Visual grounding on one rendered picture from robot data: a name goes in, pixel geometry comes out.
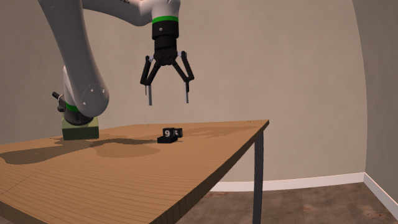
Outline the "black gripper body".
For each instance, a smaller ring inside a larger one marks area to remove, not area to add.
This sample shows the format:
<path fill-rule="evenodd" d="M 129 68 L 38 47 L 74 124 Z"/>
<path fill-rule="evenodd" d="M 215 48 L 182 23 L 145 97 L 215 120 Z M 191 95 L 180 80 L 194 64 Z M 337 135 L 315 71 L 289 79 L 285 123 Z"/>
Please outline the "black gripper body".
<path fill-rule="evenodd" d="M 155 61 L 157 60 L 159 55 L 162 55 L 162 59 L 159 63 L 161 66 L 165 65 L 171 65 L 170 61 L 166 57 L 167 54 L 169 54 L 173 60 L 178 57 L 177 56 L 177 40 L 176 38 L 173 37 L 163 37 L 156 39 L 154 41 L 154 55 L 153 58 Z"/>

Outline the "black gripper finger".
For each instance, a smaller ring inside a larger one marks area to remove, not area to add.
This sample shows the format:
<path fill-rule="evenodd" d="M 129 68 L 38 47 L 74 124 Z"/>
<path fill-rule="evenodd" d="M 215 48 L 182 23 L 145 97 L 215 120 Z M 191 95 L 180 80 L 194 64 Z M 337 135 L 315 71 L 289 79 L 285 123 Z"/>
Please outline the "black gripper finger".
<path fill-rule="evenodd" d="M 150 70 L 150 66 L 151 66 L 151 62 L 153 61 L 153 55 L 151 56 L 146 56 L 146 63 L 144 66 L 144 70 L 141 76 L 141 81 L 140 84 L 145 85 L 146 86 L 146 95 L 147 95 L 147 106 L 152 106 L 152 91 L 151 91 L 151 83 L 156 75 L 156 73 L 158 72 L 159 68 L 161 67 L 161 65 L 159 65 L 161 59 L 162 59 L 162 55 L 159 55 L 154 67 L 151 71 L 151 73 L 149 74 L 149 70 Z M 149 74 L 149 76 L 148 76 Z M 148 76 L 148 77 L 147 77 Z"/>
<path fill-rule="evenodd" d="M 187 53 L 185 51 L 178 52 L 180 58 L 182 58 L 182 62 L 185 66 L 185 69 L 187 71 L 188 77 L 184 74 L 182 69 L 179 67 L 178 63 L 173 60 L 173 58 L 167 54 L 166 57 L 170 61 L 170 63 L 174 66 L 178 74 L 181 76 L 183 79 L 183 96 L 184 96 L 184 103 L 188 103 L 188 92 L 189 92 L 189 81 L 194 80 L 195 77 L 193 76 L 192 70 L 190 68 L 190 65 L 187 60 Z"/>

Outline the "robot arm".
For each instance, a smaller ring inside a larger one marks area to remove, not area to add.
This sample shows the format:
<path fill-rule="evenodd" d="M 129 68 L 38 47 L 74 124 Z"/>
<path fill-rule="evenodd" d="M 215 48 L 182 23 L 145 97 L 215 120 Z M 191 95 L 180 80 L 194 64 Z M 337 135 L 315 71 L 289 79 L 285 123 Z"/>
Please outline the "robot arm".
<path fill-rule="evenodd" d="M 38 0 L 63 62 L 64 95 L 52 93 L 59 112 L 74 126 L 101 115 L 109 103 L 108 88 L 93 56 L 83 9 L 102 12 L 134 26 L 152 22 L 152 39 L 179 37 L 180 0 Z M 90 118 L 89 118 L 90 117 Z"/>

